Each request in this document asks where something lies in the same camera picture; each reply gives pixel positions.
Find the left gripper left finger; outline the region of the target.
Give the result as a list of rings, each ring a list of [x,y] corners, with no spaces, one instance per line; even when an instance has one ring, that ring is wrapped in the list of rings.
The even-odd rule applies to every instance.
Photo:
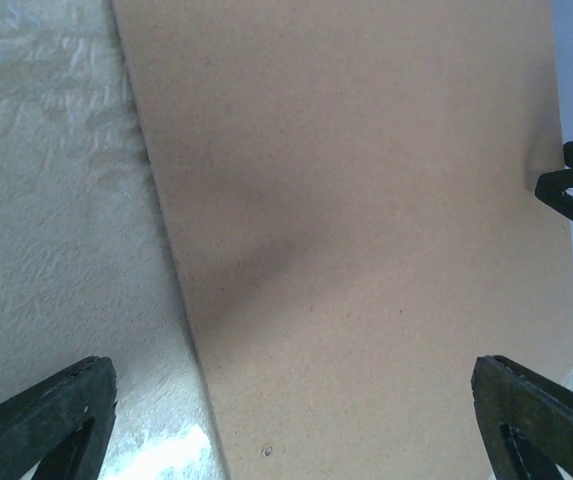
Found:
[[[112,360],[91,356],[0,403],[0,479],[96,479],[116,394]]]

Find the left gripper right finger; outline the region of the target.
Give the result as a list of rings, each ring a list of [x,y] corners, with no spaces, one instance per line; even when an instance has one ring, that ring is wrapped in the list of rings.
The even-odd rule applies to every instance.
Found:
[[[497,479],[573,478],[573,392],[499,355],[479,357],[475,415]]]

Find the brown cardboard backing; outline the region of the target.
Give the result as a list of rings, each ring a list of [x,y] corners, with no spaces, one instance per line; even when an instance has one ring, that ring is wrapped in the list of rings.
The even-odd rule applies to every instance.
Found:
[[[486,479],[499,354],[573,367],[547,1],[118,1],[234,479]]]

